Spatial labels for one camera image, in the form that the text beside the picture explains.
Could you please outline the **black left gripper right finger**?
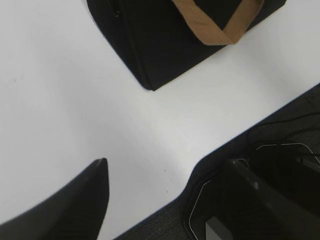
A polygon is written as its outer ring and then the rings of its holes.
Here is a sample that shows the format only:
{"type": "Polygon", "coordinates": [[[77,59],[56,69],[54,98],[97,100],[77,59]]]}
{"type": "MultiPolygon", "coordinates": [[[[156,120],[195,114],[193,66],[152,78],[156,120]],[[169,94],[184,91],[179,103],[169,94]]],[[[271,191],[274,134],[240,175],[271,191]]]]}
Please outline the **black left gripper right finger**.
{"type": "Polygon", "coordinates": [[[235,240],[318,240],[320,219],[275,191],[237,160],[225,162],[223,218],[235,240]]]}

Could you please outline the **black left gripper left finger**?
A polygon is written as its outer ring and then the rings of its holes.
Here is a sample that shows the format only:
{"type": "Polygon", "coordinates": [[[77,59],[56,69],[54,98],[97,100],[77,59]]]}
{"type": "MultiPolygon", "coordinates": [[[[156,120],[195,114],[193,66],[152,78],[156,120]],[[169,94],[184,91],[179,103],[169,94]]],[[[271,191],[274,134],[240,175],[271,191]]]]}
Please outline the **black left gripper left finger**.
{"type": "Polygon", "coordinates": [[[55,194],[1,224],[2,240],[96,240],[110,197],[108,162],[93,161],[55,194]]]}

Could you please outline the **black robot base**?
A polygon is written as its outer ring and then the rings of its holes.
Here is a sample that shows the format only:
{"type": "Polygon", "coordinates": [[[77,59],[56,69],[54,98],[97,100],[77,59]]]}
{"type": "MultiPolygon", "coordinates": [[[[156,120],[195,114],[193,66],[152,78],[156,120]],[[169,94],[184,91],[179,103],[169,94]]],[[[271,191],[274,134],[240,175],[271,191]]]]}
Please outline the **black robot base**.
{"type": "Polygon", "coordinates": [[[200,179],[183,216],[192,240],[317,240],[320,155],[302,143],[263,144],[200,179]]]}

